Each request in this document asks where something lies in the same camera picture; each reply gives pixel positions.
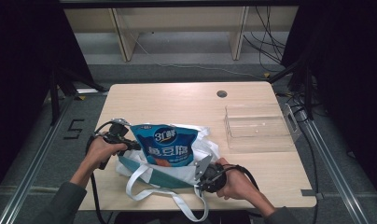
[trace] person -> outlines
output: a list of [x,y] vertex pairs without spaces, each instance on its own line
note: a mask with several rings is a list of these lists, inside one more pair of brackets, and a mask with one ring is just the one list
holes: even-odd
[[[106,161],[111,155],[126,149],[127,146],[124,144],[108,144],[101,136],[96,137],[90,145],[89,152],[70,181],[61,185],[51,202],[31,223],[73,223],[76,212],[87,193],[85,188],[93,171],[99,167],[102,161]],[[219,159],[217,162],[225,165],[225,167],[229,165],[224,158]],[[229,170],[227,172],[227,183],[216,194],[218,197],[224,197],[225,200],[232,198],[249,201],[259,210],[267,224],[299,223],[287,208],[275,209],[265,195],[250,182],[244,173],[238,170]]]

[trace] wooden table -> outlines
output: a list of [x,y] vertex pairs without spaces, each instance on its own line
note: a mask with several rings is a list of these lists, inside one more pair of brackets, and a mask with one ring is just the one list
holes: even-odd
[[[217,96],[225,91],[227,96]],[[313,196],[302,196],[302,189],[311,189],[300,156],[291,145],[285,151],[272,148],[269,151],[239,153],[228,147],[225,131],[226,105],[276,104],[272,87],[268,82],[204,82],[118,84],[112,86],[97,127],[113,118],[125,118],[131,124],[182,123],[210,127],[208,139],[219,145],[220,155],[228,162],[247,168],[256,178],[260,190],[276,207],[312,207]],[[126,137],[134,139],[131,132]],[[111,158],[104,171],[96,170],[95,177],[102,210],[177,210],[174,201],[163,195],[152,195],[141,202],[133,201],[125,193],[128,178],[115,171],[117,158]],[[136,184],[134,193],[148,188]],[[80,210],[94,210],[91,183]],[[193,189],[177,189],[192,209],[202,209]],[[211,209],[251,208],[246,201],[219,199],[206,193]]]

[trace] transparent container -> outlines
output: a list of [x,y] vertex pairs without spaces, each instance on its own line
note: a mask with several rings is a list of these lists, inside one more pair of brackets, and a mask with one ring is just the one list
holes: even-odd
[[289,105],[227,105],[225,124],[231,153],[291,151],[300,136]]

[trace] white strap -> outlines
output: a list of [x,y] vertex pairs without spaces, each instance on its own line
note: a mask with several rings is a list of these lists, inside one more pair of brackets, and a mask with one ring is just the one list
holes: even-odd
[[182,210],[182,212],[186,215],[186,217],[188,217],[191,221],[200,222],[200,221],[206,220],[206,218],[208,217],[209,207],[208,207],[208,204],[207,204],[205,198],[203,197],[203,194],[201,193],[201,191],[196,189],[195,187],[194,187],[195,195],[197,195],[197,197],[202,200],[203,205],[204,205],[203,216],[200,219],[197,219],[194,216],[194,214],[192,214],[192,211],[189,208],[189,206],[185,203],[185,201],[178,194],[174,193],[173,191],[171,191],[169,189],[164,189],[164,188],[144,189],[140,193],[138,193],[137,195],[132,195],[133,184],[135,183],[137,178],[139,178],[139,176],[149,168],[150,167],[143,164],[131,176],[130,180],[127,183],[127,188],[126,188],[127,195],[130,198],[132,198],[135,201],[140,201],[140,200],[144,199],[145,197],[147,197],[148,195],[150,195],[152,193],[169,194],[169,195],[172,196],[172,198],[174,199],[175,203],[180,208],[180,210]]

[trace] blue package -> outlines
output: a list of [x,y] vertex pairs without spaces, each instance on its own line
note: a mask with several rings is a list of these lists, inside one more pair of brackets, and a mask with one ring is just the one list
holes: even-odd
[[179,167],[194,160],[191,145],[197,138],[197,130],[165,124],[140,124],[131,126],[131,131],[148,163]]

